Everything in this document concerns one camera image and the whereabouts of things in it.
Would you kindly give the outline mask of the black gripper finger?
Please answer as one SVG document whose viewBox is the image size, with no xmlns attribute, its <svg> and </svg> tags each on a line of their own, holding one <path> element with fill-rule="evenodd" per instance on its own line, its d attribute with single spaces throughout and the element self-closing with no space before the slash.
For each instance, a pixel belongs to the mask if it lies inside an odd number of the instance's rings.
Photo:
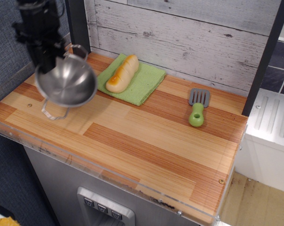
<svg viewBox="0 0 284 226">
<path fill-rule="evenodd" d="M 43 73 L 48 73 L 56 67 L 56 55 L 51 53 L 43 53 L 41 62 L 39 63 L 40 69 Z"/>
</svg>

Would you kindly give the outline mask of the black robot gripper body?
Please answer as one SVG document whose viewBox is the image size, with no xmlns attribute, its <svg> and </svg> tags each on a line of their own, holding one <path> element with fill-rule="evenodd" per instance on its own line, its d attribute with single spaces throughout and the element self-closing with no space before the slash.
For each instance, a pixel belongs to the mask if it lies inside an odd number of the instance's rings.
<svg viewBox="0 0 284 226">
<path fill-rule="evenodd" d="M 55 0 L 16 0 L 22 22 L 13 23 L 16 40 L 27 46 L 32 60 L 55 60 L 65 54 L 64 40 L 59 33 L 64 3 L 58 10 Z"/>
</svg>

